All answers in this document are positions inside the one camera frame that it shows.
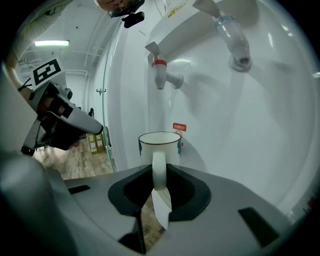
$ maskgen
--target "white ceiling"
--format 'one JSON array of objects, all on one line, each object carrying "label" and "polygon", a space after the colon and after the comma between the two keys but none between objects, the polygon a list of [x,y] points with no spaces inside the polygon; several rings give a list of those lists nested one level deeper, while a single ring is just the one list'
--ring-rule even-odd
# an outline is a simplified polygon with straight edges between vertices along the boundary
[{"label": "white ceiling", "polygon": [[[91,71],[103,53],[117,21],[115,18],[110,19],[106,12],[96,6],[94,0],[73,0],[57,22],[38,39],[70,40],[70,45],[36,47],[32,44],[22,58],[28,62],[37,59],[44,62],[58,56],[66,69]],[[20,73],[26,74],[26,67],[21,65]]]}]

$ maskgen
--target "water dispenser tap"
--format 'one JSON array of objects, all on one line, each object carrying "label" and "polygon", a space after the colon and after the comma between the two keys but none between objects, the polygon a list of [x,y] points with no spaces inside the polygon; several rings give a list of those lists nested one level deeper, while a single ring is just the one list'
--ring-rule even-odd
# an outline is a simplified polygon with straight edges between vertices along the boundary
[{"label": "water dispenser tap", "polygon": [[240,24],[224,14],[213,0],[196,0],[196,9],[210,15],[215,27],[231,53],[229,65],[236,71],[246,72],[251,67],[250,46]]},{"label": "water dispenser tap", "polygon": [[154,82],[158,90],[165,87],[166,81],[173,84],[175,89],[179,89],[184,83],[184,77],[181,74],[170,74],[167,72],[167,62],[162,55],[156,42],[151,42],[145,48],[153,54],[152,71],[154,74]]}]

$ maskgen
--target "mug handle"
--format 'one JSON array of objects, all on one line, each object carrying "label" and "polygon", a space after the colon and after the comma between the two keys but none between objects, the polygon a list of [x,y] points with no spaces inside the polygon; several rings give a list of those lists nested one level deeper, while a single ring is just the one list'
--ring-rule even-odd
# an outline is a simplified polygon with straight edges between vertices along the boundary
[{"label": "mug handle", "polygon": [[152,156],[153,188],[156,191],[167,187],[167,164],[164,152],[154,152]]}]

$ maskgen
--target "wooden floor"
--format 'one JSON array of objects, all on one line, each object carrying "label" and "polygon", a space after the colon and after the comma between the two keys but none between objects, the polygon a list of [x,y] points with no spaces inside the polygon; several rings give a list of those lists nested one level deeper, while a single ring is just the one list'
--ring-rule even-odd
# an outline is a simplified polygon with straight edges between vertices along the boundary
[{"label": "wooden floor", "polygon": [[[80,141],[79,147],[67,151],[52,147],[40,148],[33,157],[41,162],[45,168],[58,170],[64,180],[94,177],[114,172],[106,152],[91,154],[86,139]],[[148,252],[165,232],[155,216],[151,195],[142,208],[141,220],[144,243]]]}]

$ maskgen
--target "red warning label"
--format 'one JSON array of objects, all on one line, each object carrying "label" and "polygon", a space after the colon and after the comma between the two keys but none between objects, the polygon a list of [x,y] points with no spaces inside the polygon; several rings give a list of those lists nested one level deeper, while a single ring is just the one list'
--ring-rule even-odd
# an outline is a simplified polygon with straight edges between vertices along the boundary
[{"label": "red warning label", "polygon": [[186,132],[187,131],[187,126],[185,124],[174,122],[173,123],[173,129]]}]

